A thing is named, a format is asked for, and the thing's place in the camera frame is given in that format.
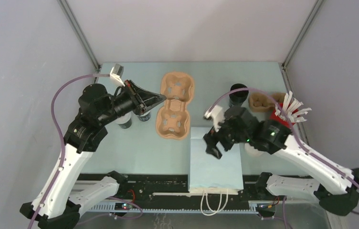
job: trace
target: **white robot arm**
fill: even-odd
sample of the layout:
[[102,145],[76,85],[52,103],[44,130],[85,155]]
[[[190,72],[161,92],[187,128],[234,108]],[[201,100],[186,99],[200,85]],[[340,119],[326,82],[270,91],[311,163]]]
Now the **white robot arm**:
[[[116,64],[110,75],[116,81],[122,73],[123,67]],[[87,86],[78,100],[78,115],[64,135],[65,151],[60,153],[38,197],[23,204],[20,213],[31,219],[31,224],[32,220],[38,221],[41,229],[74,228],[86,211],[103,199],[114,196],[119,184],[126,181],[123,175],[111,172],[91,187],[69,196],[85,163],[107,135],[105,126],[132,111],[142,115],[165,99],[161,94],[138,87],[131,80],[118,83],[114,95],[108,94],[101,84]]]
[[[347,215],[358,204],[359,193],[347,178],[359,183],[359,168],[351,170],[342,167],[303,143],[310,152],[307,153],[299,146],[291,130],[281,123],[275,120],[259,122],[246,108],[236,106],[229,108],[224,114],[222,108],[216,106],[205,114],[205,118],[214,123],[211,131],[204,136],[208,154],[218,159],[222,157],[216,147],[218,142],[225,151],[236,143],[245,143],[247,153],[269,153],[292,162],[312,177],[302,179],[262,173],[256,184],[258,190],[267,191],[274,196],[319,201],[320,206],[327,211],[342,216]],[[316,157],[337,167],[344,176]]]

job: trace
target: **light blue table surface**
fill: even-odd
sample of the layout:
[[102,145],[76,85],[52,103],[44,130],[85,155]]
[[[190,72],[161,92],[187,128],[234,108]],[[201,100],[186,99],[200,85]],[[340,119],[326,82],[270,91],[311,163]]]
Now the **light blue table surface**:
[[[243,83],[267,92],[286,92],[285,84],[276,62],[150,62],[120,63],[124,66],[122,79],[130,79],[143,89],[160,92],[161,79],[168,72],[178,71],[195,80],[195,96],[188,105],[191,126],[211,127],[203,114],[234,83]],[[101,73],[109,73],[114,63],[104,63]],[[113,94],[116,86],[108,78],[100,78]],[[228,98],[219,105],[228,107]],[[83,168],[83,173],[132,174],[188,174],[190,166],[190,135],[184,140],[161,138],[156,132],[156,114],[163,104],[154,108],[151,118],[141,122],[132,114],[133,125],[122,129],[117,124],[106,126],[108,135]],[[253,113],[259,120],[269,114]],[[279,175],[304,175],[293,164],[278,157],[264,154],[251,157],[241,147],[243,174],[272,172]]]

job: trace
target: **black base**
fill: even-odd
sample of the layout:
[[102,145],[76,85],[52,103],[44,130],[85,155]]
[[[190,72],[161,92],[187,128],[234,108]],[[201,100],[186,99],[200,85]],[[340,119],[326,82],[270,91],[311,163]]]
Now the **black base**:
[[[353,169],[352,174],[359,184],[359,168]],[[323,186],[320,186],[314,194],[320,200],[319,205],[326,211],[338,216],[346,216],[357,207],[359,202],[359,192],[354,185],[346,191],[347,193],[343,195],[331,195]]]
[[[80,174],[78,180],[101,180],[105,174]],[[135,203],[144,209],[172,209],[172,210],[199,210],[201,196],[153,196],[154,192],[162,193],[188,193],[188,175],[138,175],[129,174],[128,182],[120,185],[115,197],[131,199],[132,194],[128,190],[135,192]],[[250,210],[249,200],[254,201],[273,201],[275,196],[268,192],[257,192],[255,182],[259,176],[244,175],[244,189],[239,191],[237,196],[229,196],[225,210]],[[209,194],[209,205],[219,204],[219,194]]]
[[[38,221],[38,227],[41,229],[73,229],[80,219],[80,213],[78,213],[80,207],[81,205],[68,200],[62,215],[52,219],[48,219],[47,215],[37,215],[35,221]],[[26,218],[32,219],[34,214],[32,202],[22,204],[19,212]]]

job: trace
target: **purple cable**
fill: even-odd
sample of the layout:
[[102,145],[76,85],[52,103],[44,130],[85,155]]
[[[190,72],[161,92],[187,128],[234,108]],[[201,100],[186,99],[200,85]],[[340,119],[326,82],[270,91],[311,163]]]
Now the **purple cable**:
[[[140,214],[137,215],[137,216],[134,216],[134,217],[122,217],[122,216],[117,216],[117,215],[112,215],[114,217],[117,217],[117,218],[120,218],[120,219],[137,219],[139,217],[141,217],[143,215],[143,209],[141,207],[139,207],[139,205],[135,204],[135,203],[132,203],[132,202],[129,202],[129,201],[126,201],[124,199],[119,199],[119,198],[116,198],[116,197],[109,197],[108,199],[114,199],[114,200],[118,200],[118,201],[121,201],[121,202],[124,202],[124,203],[127,203],[127,204],[130,204],[130,205],[133,205],[135,206],[137,209],[140,210]],[[83,222],[79,222],[77,223],[77,225],[82,225],[82,224],[85,224],[93,219],[96,219],[98,217],[103,217],[103,216],[110,216],[110,213],[104,213],[104,214],[99,214],[99,215],[96,215],[94,217],[91,217],[89,219],[87,219],[86,221],[83,221]]]
[[[283,220],[282,218],[280,217],[274,217],[274,219],[276,220],[279,220],[279,221],[283,221],[285,223],[285,220]],[[292,225],[290,223],[286,223],[286,225],[290,228],[290,229],[293,229]]]
[[[228,93],[222,95],[218,100],[216,100],[213,105],[209,108],[209,112],[212,111],[212,109],[214,108],[214,106],[216,106],[220,100],[222,100],[223,98],[225,98],[226,96],[232,94],[232,93],[235,93],[235,92],[240,92],[240,91],[251,91],[251,92],[260,92],[262,94],[264,94],[265,96],[267,96],[268,99],[271,100],[271,102],[273,102],[277,107],[278,109],[281,111],[281,114],[283,117],[286,118],[286,121],[288,122],[288,125],[290,127],[290,129],[292,130],[292,133],[293,133],[293,136],[295,138],[295,140],[297,141],[297,144],[306,152],[308,153],[309,155],[311,155],[312,157],[316,158],[318,161],[320,161],[321,163],[327,165],[328,167],[330,167],[331,169],[333,169],[334,171],[336,171],[338,174],[340,174],[341,176],[343,176],[344,178],[346,178],[349,182],[351,182],[358,190],[359,190],[359,184],[351,179],[350,177],[347,177],[347,175],[345,173],[343,173],[341,170],[339,170],[338,168],[336,168],[335,166],[333,166],[332,164],[330,164],[329,162],[327,162],[326,160],[322,159],[321,157],[315,155],[315,154],[312,154],[309,152],[309,150],[302,144],[301,140],[299,139],[298,137],[298,134],[296,132],[296,130],[293,128],[293,124],[291,123],[291,121],[289,120],[288,116],[285,114],[285,111],[282,110],[282,107],[278,104],[278,102],[273,98],[271,97],[270,95],[268,95],[266,92],[264,91],[261,91],[259,89],[255,89],[255,88],[251,88],[251,87],[245,87],[245,88],[238,88],[238,89],[234,89],[234,90],[231,90],[229,91]],[[359,215],[359,212],[357,211],[352,211],[352,213],[354,214],[357,214]]]
[[286,221],[285,202],[286,202],[286,196],[284,196],[284,199],[282,200],[282,215],[284,218],[285,229],[288,229],[288,221]]
[[[77,80],[81,80],[81,79],[85,79],[85,78],[102,77],[102,76],[107,76],[107,77],[109,77],[109,75],[101,75],[101,74],[96,74],[96,75],[94,75],[94,74],[90,74],[90,75],[83,75],[83,76],[77,77],[77,78],[75,78],[75,79],[72,79],[72,80],[66,82],[63,86],[61,86],[61,87],[57,90],[56,94],[54,94],[54,96],[53,96],[50,110],[51,110],[51,113],[52,113],[53,123],[54,123],[54,125],[56,126],[57,133],[58,133],[59,138],[60,138],[60,144],[61,144],[61,148],[62,148],[61,155],[60,155],[59,167],[63,167],[64,158],[65,158],[65,145],[64,145],[64,139],[63,139],[62,130],[61,130],[59,124],[57,123],[56,115],[54,114],[54,102],[56,101],[56,98],[57,98],[57,96],[60,94],[60,92],[61,92],[65,87],[67,87],[69,84],[71,84],[71,83],[73,83],[73,82],[75,82],[75,81],[77,81]],[[44,192],[44,194],[43,194],[43,197],[42,197],[41,201],[39,202],[39,206],[38,206],[37,209],[35,210],[35,212],[34,212],[32,218],[31,218],[31,221],[29,222],[28,229],[31,229],[31,228],[32,228],[33,223],[34,223],[34,221],[35,221],[35,219],[36,219],[36,216],[38,215],[38,213],[39,213],[39,211],[40,211],[40,209],[41,209],[40,205],[41,205],[41,204],[44,204],[44,201],[46,200],[47,196],[49,195],[49,192],[50,192],[50,190],[52,189],[54,183],[56,182],[56,179],[58,178],[59,174],[60,174],[60,171],[59,171],[59,170],[56,170],[56,172],[55,172],[55,174],[54,174],[52,180],[51,180],[50,183],[49,183],[49,186],[48,186],[47,189],[45,190],[45,192]]]

